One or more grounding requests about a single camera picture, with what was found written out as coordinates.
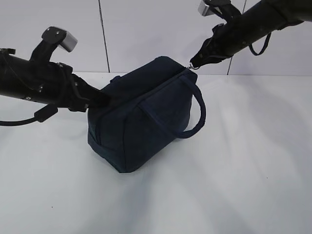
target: navy blue bag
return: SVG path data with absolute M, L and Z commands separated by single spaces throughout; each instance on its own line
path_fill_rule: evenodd
M 120 173 L 133 172 L 176 138 L 190 138 L 204 125 L 206 107 L 197 74 L 168 57 L 159 57 L 122 77 L 102 92 L 106 108 L 90 109 L 88 142 Z M 190 131 L 192 97 L 201 109 Z

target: black robotic arm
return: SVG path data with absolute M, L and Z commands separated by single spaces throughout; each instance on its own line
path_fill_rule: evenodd
M 268 46 L 271 32 L 312 21 L 311 0 L 262 0 L 241 14 L 230 0 L 202 0 L 199 11 L 203 16 L 216 14 L 227 21 L 213 29 L 214 35 L 205 40 L 200 51 L 191 59 L 191 67 L 219 63 L 246 47 L 260 55 Z M 268 35 L 259 53 L 252 44 Z
M 50 62 L 58 46 L 71 52 L 76 44 L 69 32 L 49 27 L 29 61 L 12 56 L 14 49 L 0 49 L 0 95 L 47 104 L 31 119 L 0 121 L 0 126 L 43 122 L 56 114 L 58 108 L 86 112 L 88 108 L 108 105 L 109 97 L 72 74 L 72 67 Z

